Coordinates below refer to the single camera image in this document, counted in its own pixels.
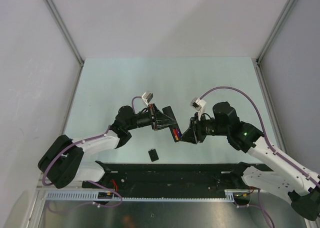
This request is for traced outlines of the black remote control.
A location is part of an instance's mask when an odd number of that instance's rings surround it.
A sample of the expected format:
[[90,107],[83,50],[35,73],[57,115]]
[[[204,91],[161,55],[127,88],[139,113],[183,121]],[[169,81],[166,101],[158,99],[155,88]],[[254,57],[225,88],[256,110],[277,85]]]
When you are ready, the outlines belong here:
[[162,111],[166,116],[168,116],[172,120],[171,124],[168,127],[170,129],[170,133],[173,137],[174,142],[179,142],[181,139],[182,133],[180,131],[178,122],[176,120],[176,117],[173,113],[171,106],[164,107]]

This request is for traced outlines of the orange red battery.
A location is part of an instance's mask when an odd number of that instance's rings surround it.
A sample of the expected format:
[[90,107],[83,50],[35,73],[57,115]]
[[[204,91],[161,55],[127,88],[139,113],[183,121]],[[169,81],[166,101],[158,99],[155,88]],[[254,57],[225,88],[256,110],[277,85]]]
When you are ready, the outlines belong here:
[[173,130],[173,133],[174,133],[175,140],[178,141],[179,140],[179,136],[178,136],[178,133],[177,133],[176,129]]

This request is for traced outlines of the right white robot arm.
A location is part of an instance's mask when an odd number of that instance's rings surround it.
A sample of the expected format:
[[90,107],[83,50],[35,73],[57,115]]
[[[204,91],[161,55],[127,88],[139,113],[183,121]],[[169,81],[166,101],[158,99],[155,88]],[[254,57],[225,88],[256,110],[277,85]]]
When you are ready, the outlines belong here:
[[241,163],[230,176],[235,188],[253,186],[288,202],[296,213],[315,221],[320,216],[320,175],[307,169],[275,145],[265,133],[252,124],[240,121],[228,102],[213,106],[213,118],[205,118],[206,102],[199,98],[191,104],[196,109],[181,141],[198,144],[207,136],[225,136],[231,147],[267,165],[270,171],[260,171]]

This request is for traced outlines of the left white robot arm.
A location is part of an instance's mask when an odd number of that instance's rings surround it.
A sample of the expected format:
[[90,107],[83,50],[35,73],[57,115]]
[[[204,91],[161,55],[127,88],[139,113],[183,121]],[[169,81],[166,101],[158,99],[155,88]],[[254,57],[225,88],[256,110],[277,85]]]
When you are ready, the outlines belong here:
[[170,106],[159,110],[148,104],[138,113],[131,106],[122,106],[114,123],[97,136],[71,139],[60,135],[38,162],[43,173],[42,184],[60,189],[73,181],[93,181],[98,187],[109,185],[111,176],[97,162],[85,162],[88,156],[106,150],[118,149],[131,139],[131,130],[149,126],[154,131],[168,128],[174,142],[178,142],[181,131]]

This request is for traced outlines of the black battery cover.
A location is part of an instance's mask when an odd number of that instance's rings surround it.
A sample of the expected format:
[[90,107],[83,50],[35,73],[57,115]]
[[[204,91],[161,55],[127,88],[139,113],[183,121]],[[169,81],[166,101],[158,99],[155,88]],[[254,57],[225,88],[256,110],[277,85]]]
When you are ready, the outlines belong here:
[[151,149],[148,151],[151,162],[155,162],[159,160],[158,153],[155,149]]

